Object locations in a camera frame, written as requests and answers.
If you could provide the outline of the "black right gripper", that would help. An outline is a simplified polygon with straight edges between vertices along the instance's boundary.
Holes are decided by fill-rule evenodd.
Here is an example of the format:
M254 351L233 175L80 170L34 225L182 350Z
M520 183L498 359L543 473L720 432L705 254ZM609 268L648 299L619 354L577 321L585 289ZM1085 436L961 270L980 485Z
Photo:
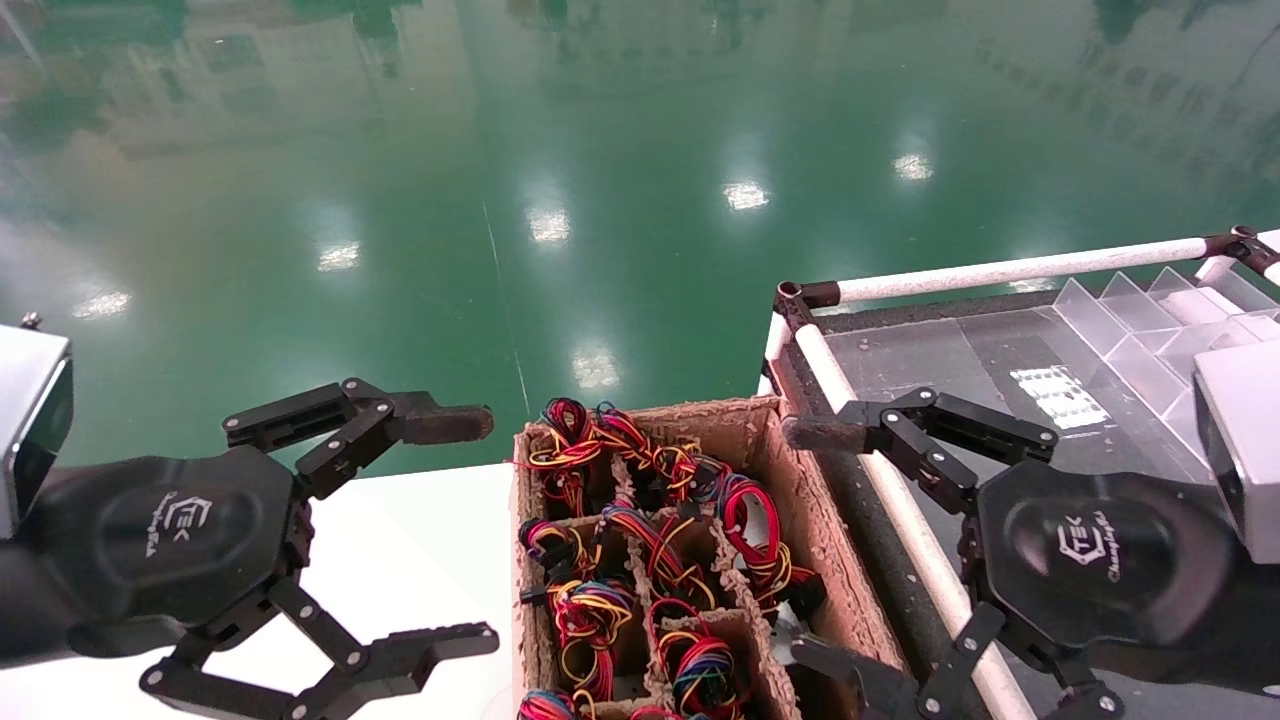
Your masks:
M783 437L806 451L881 454L946 512L975 516L983 589L1066 648L1178 644L1210 614L1239 555L1208 487L1060 471L1043 464L1059 443L1055 430L931 387L886 402L851 400L833 416L788 415ZM952 447L1015 466L977 491L978 475ZM790 651L795 664L855 691L863 719L950 719L1009 625L979 602L924 684L812 633L794 632ZM1064 694L1047 719L1124 717L1125 703L1088 666L1056 674Z

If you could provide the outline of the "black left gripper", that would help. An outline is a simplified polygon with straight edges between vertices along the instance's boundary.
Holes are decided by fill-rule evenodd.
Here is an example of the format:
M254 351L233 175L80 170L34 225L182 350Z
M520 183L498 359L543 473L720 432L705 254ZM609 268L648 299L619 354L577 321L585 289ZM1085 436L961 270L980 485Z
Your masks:
M330 497L398 443L475 442L494 425L486 405L442 405L428 391L387 392L352 377L228 416L232 448L212 457L58 470L38 495L38 560L69 610L65 638L186 633L140 689L211 719L351 719L417 694L439 664L497 652L497 632L465 623L360 644L284 577L308 565L307 500ZM294 477L266 455L310 439L320 442ZM232 630L279 614L332 662L314 685L291 694L205 671Z

